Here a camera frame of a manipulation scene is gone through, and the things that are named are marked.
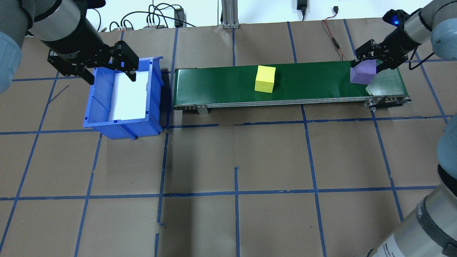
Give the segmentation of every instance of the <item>blue tape line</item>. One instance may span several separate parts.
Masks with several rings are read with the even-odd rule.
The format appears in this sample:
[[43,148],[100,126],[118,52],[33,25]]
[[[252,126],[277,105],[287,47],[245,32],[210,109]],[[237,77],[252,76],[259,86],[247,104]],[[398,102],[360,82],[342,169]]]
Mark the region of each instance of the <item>blue tape line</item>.
[[315,119],[308,120],[307,123],[320,123],[320,122],[347,122],[347,121],[371,121],[371,118],[347,118],[347,119]]
[[82,133],[82,132],[95,132],[96,130],[93,128],[85,128],[85,129],[64,129],[64,130],[44,130],[40,131],[40,134],[54,134],[54,133]]
[[349,27],[347,26],[346,19],[343,19],[343,22],[344,22],[344,27],[346,28],[347,36],[349,37],[349,43],[351,43],[352,53],[355,56],[356,55],[356,49],[354,47],[354,43],[352,42],[351,33],[349,32]]
[[232,66],[235,67],[235,29],[232,29],[232,62]]
[[320,214],[319,190],[317,187],[316,174],[314,172],[314,162],[313,162],[313,154],[311,151],[311,142],[309,140],[308,122],[306,120],[306,113],[305,113],[303,104],[301,105],[301,108],[302,108],[302,115],[303,115],[303,124],[305,125],[306,146],[308,148],[309,165],[311,167],[311,177],[313,179],[314,200],[316,202],[316,212],[317,212],[317,220],[318,220],[318,225],[319,225],[320,242],[322,245],[322,254],[324,257],[327,257],[327,251],[325,249],[324,229],[322,227],[322,217]]
[[303,123],[303,120],[292,120],[292,121],[266,121],[266,122],[246,122],[243,124],[235,124],[234,126],[250,126],[250,125],[272,125],[272,124],[298,124]]
[[0,135],[23,135],[23,134],[38,134],[38,131],[0,132]]
[[208,127],[217,127],[217,126],[219,126],[218,123],[216,123],[216,124],[199,124],[199,125],[177,125],[177,126],[169,126],[169,129],[208,128]]
[[[416,53],[416,57],[420,61],[420,57],[419,57],[419,55],[417,53]],[[439,108],[439,110],[441,112],[441,116],[443,117],[444,122],[447,124],[447,119],[446,119],[446,115],[444,114],[443,107],[440,104],[440,100],[438,100],[438,97],[436,96],[435,90],[433,89],[433,86],[432,86],[432,84],[430,82],[430,79],[429,79],[429,77],[427,75],[427,72],[425,71],[425,68],[424,68],[423,65],[421,65],[420,68],[422,70],[422,73],[424,74],[424,77],[425,77],[425,80],[427,81],[427,84],[429,85],[429,88],[430,88],[430,91],[431,91],[431,93],[433,95],[433,98],[435,99],[436,104],[438,105],[438,108]]]
[[172,96],[172,87],[173,87],[173,79],[175,78],[175,61],[176,61],[176,45],[178,44],[178,28],[175,30],[175,42],[173,43],[173,58],[171,59],[171,75],[170,75],[170,98],[169,104],[167,109],[167,121],[165,127],[168,129],[170,128],[170,115],[171,115],[171,105],[173,104],[173,96]]
[[86,196],[85,196],[85,200],[84,200],[84,208],[83,208],[83,213],[81,215],[81,222],[80,222],[80,228],[78,230],[78,237],[76,239],[76,246],[74,247],[74,257],[78,256],[78,251],[80,248],[81,234],[83,232],[84,220],[85,220],[85,215],[87,212],[87,205],[89,203],[90,190],[92,189],[92,182],[94,181],[94,170],[95,170],[95,167],[97,166],[98,153],[100,152],[101,137],[102,137],[102,135],[100,134],[100,137],[98,138],[98,142],[97,142],[97,149],[95,150],[94,162],[92,164],[92,171],[90,172],[89,185],[87,186],[87,192],[86,192]]
[[159,234],[155,234],[155,243],[154,243],[154,257],[157,257],[159,251]]
[[[395,190],[429,190],[437,186],[407,186],[395,187]],[[356,187],[356,188],[327,188],[318,189],[319,193],[344,193],[344,192],[372,192],[372,191],[389,191],[391,187]],[[148,193],[148,194],[116,194],[116,195],[91,195],[89,199],[122,199],[122,198],[159,198],[162,197],[199,197],[199,196],[218,196],[218,195],[241,195],[241,194],[287,194],[287,193],[314,193],[314,189],[293,189],[293,190],[252,190],[252,191],[218,191],[203,193]],[[0,201],[12,201],[15,197],[0,197]],[[19,197],[22,200],[68,200],[68,199],[85,199],[84,195],[74,196],[29,196]]]
[[19,197],[20,201],[23,200],[74,200],[74,199],[85,199],[84,195],[69,195],[69,196],[28,196]]
[[[57,72],[57,74],[56,74],[56,76],[54,78],[54,83],[53,83],[53,86],[51,87],[51,91],[49,93],[49,97],[48,97],[48,101],[47,102],[49,102],[49,100],[53,96],[54,88],[55,88],[56,82],[57,82],[57,77],[58,77],[58,72]],[[48,106],[49,105],[46,104],[46,106],[44,108],[43,115],[42,115],[41,121],[40,121],[40,125],[38,127],[38,132],[41,130],[41,127],[43,126],[44,117],[46,116],[46,112],[48,111]],[[2,236],[2,239],[1,239],[1,242],[0,242],[0,252],[1,252],[2,248],[3,248],[3,244],[5,243],[5,238],[6,238],[6,235],[8,234],[8,229],[10,228],[11,220],[13,219],[13,215],[14,215],[14,211],[16,209],[17,201],[19,200],[19,195],[21,194],[22,186],[24,185],[24,181],[25,181],[26,176],[27,176],[28,168],[30,166],[30,161],[32,160],[33,152],[35,150],[35,147],[37,146],[38,136],[39,136],[39,134],[37,134],[35,136],[35,140],[33,141],[32,149],[30,150],[30,155],[29,155],[29,158],[27,159],[27,164],[26,164],[26,167],[24,169],[24,173],[22,174],[21,182],[19,183],[19,188],[17,189],[17,192],[16,192],[16,197],[14,199],[13,206],[11,208],[10,216],[8,217],[8,221],[6,223],[5,231],[3,232],[3,236]]]
[[437,186],[409,186],[409,187],[395,187],[396,190],[427,190],[435,189]]
[[287,28],[289,29],[290,44],[292,45],[293,63],[297,63],[297,55],[295,54],[295,46],[293,44],[292,30],[290,29],[290,22],[287,22]]
[[391,187],[367,187],[367,188],[329,188],[319,189],[319,193],[343,193],[343,192],[373,192],[373,191],[390,191]]
[[239,203],[238,203],[238,170],[239,167],[235,167],[235,232],[236,232],[236,257],[240,257],[239,251]]
[[399,213],[400,221],[403,221],[403,213],[401,211],[400,202],[399,202],[399,198],[398,198],[398,195],[397,195],[397,190],[395,189],[395,184],[393,182],[393,178],[391,177],[389,161],[387,160],[386,150],[384,148],[383,139],[381,138],[381,132],[379,132],[379,127],[377,125],[376,116],[375,116],[374,112],[371,112],[371,114],[372,114],[372,118],[373,118],[374,127],[376,129],[376,134],[377,134],[377,139],[379,141],[379,146],[381,147],[381,152],[383,154],[384,164],[386,165],[387,175],[389,177],[390,187],[391,187],[392,193],[393,193],[393,198],[395,199],[395,205],[397,206],[397,211]]
[[314,193],[314,189],[239,191],[238,194]]
[[157,222],[160,222],[162,215],[162,201],[164,194],[164,184],[165,184],[165,168],[167,163],[167,147],[168,147],[168,133],[165,136],[165,145],[164,145],[164,157],[162,160],[162,174],[160,176],[160,193],[159,193],[159,206],[157,208]]
[[123,199],[123,198],[158,198],[158,193],[145,194],[112,194],[112,195],[91,195],[89,199]]

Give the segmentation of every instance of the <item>white paper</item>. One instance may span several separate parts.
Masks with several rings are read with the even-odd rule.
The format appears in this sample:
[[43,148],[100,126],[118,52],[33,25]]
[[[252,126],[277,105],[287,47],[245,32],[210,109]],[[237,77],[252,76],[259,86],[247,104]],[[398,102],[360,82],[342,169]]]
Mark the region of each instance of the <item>white paper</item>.
[[124,73],[115,74],[108,121],[146,117],[148,75],[148,71],[137,72],[132,82]]

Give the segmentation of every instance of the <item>white wall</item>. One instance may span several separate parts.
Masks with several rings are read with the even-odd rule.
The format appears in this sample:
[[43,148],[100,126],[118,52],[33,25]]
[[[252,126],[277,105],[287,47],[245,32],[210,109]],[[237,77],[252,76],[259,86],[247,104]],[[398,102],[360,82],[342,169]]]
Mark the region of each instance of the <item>white wall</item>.
[[[98,9],[101,13],[101,28],[117,21],[132,11],[147,11],[152,0],[106,0],[106,6]],[[308,0],[305,20],[321,20],[332,16],[332,8],[337,5],[340,12],[336,19],[382,17],[390,9],[403,9],[408,13],[424,7],[431,0]],[[195,26],[214,26],[219,24],[221,14],[220,0],[173,0],[168,4],[182,5],[187,22]],[[296,10],[297,0],[238,0],[240,23],[269,23],[300,21],[302,14]],[[165,16],[174,17],[173,10],[163,10]],[[132,14],[127,19],[135,29],[146,26],[147,14]],[[87,18],[98,27],[99,18],[94,10],[88,10]],[[173,27],[173,20],[168,20]]]

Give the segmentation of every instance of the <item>gray robot arm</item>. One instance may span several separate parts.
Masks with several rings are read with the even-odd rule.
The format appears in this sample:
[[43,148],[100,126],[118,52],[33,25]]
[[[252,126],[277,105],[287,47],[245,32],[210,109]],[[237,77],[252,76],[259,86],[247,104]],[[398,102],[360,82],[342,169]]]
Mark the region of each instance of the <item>gray robot arm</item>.
[[20,46],[26,30],[50,48],[48,62],[62,75],[81,77],[89,84],[94,76],[87,68],[106,67],[136,80],[138,56],[124,41],[113,47],[103,43],[86,19],[88,8],[104,0],[1,0],[0,93],[10,85],[21,60]]

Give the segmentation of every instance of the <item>cable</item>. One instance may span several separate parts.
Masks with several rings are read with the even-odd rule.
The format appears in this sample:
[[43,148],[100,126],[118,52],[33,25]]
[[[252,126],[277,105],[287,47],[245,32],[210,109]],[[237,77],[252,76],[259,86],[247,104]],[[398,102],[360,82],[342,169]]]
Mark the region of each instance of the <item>cable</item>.
[[409,70],[414,70],[415,68],[419,67],[421,64],[423,64],[426,60],[428,60],[430,57],[432,57],[435,54],[434,52],[432,52],[425,59],[420,61],[416,66],[411,68],[411,63],[413,62],[413,57],[416,54],[416,51],[417,51],[417,47],[414,48],[413,54],[411,55],[411,58],[409,59]]
[[[154,7],[154,11],[153,11],[152,13],[151,13],[151,6]],[[148,11],[149,11],[149,13],[150,13],[150,14],[148,14],[149,21],[151,21],[151,14],[152,14],[152,22],[155,23],[154,15],[157,15],[157,16],[158,16],[158,14],[155,13],[155,10],[158,10],[158,11],[160,12],[160,14],[163,15],[163,14],[164,14],[164,13],[162,12],[163,9],[158,9],[158,5],[157,5],[157,6],[155,6],[155,5],[149,5],[149,7],[148,7]],[[167,20],[164,19],[164,21],[165,21],[165,26],[168,27]]]
[[335,18],[336,15],[338,14],[338,7],[337,7],[337,6],[334,6],[334,7],[333,7],[333,11],[335,12],[335,15],[330,16],[330,17],[327,17],[325,20],[322,20],[322,23],[327,27],[327,30],[328,30],[328,32],[329,32],[329,35],[330,35],[332,41],[333,41],[333,44],[334,44],[335,47],[336,47],[336,51],[339,52],[339,53],[341,54],[340,60],[343,61],[343,58],[344,58],[344,59],[346,59],[346,61],[347,61],[346,56],[343,54],[343,51],[341,50],[340,45],[338,44],[338,42],[336,41],[336,39],[333,37],[333,34],[332,34],[332,32],[330,31],[329,25],[327,24],[327,20],[328,20],[328,19]]
[[97,9],[92,9],[94,11],[96,11],[98,13],[98,17],[100,18],[100,22],[98,22],[98,28],[97,28],[97,32],[100,30],[100,27],[101,27],[101,15],[100,15],[100,12],[97,10]]
[[121,26],[119,26],[119,23],[117,23],[117,22],[115,22],[115,21],[112,21],[112,22],[110,23],[110,32],[112,31],[112,30],[111,30],[111,25],[113,25],[113,23],[117,25],[117,27],[119,28],[119,30],[121,29]]
[[124,27],[125,27],[125,30],[127,30],[127,26],[125,25],[125,22],[126,22],[126,21],[127,21],[128,23],[130,23],[130,26],[132,26],[132,30],[135,30],[135,29],[133,28],[133,24],[132,24],[129,20],[127,20],[127,19],[124,20]]
[[[127,16],[129,16],[131,14],[134,14],[134,13],[148,13],[149,14],[150,12],[148,12],[148,11],[133,11],[133,12],[130,12],[130,13],[126,14],[124,17],[122,17],[121,22],[124,21],[124,19]],[[169,18],[169,19],[172,19],[172,20],[175,20],[175,21],[180,21],[180,22],[185,23],[185,24],[187,24],[189,26],[195,27],[194,25],[192,25],[192,24],[190,24],[188,22],[185,22],[185,21],[181,21],[181,20],[178,20],[178,19],[175,19],[175,18],[171,18],[171,17],[168,17],[168,16],[160,15],[160,14],[156,14],[156,15],[161,16],[163,18]]]

